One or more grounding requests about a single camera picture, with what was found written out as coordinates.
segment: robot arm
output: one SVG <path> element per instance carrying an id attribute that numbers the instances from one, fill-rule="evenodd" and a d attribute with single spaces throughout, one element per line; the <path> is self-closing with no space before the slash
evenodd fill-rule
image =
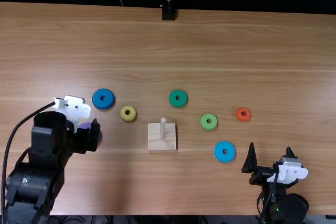
<path id="1" fill-rule="evenodd" d="M 69 100 L 62 102 L 81 106 Z M 78 128 L 75 132 L 74 124 L 60 112 L 37 114 L 31 131 L 32 146 L 19 158 L 6 182 L 6 223 L 45 223 L 64 184 L 69 158 L 73 153 L 96 151 L 99 137 L 96 119 L 89 129 Z M 22 163 L 26 154 L 29 161 Z"/>

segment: wooden base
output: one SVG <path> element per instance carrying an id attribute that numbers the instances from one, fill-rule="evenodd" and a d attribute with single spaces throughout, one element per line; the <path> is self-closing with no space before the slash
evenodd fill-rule
<path id="1" fill-rule="evenodd" d="M 176 150 L 176 125 L 167 123 L 165 137 L 160 139 L 160 123 L 148 124 L 148 150 L 149 151 L 175 151 Z"/>

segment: table surface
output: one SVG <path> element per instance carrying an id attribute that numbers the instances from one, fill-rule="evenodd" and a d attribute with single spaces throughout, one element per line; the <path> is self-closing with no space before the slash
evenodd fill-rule
<path id="1" fill-rule="evenodd" d="M 71 94 L 92 107 L 103 141 L 74 154 L 53 214 L 254 215 L 261 188 L 242 174 L 249 143 L 271 166 L 287 146 L 309 170 L 289 189 L 306 197 L 309 214 L 336 209 L 336 16 L 0 3 L 1 157 L 26 115 Z M 117 102 L 98 111 L 99 88 Z M 188 104 L 173 108 L 174 89 Z M 132 105 L 134 123 L 119 117 Z M 249 122 L 235 112 L 251 110 Z M 201 116 L 218 118 L 214 131 Z M 148 123 L 177 124 L 178 150 L 148 153 Z M 32 121 L 17 132 L 8 174 L 30 145 Z M 218 142 L 236 147 L 233 162 L 214 157 Z"/>

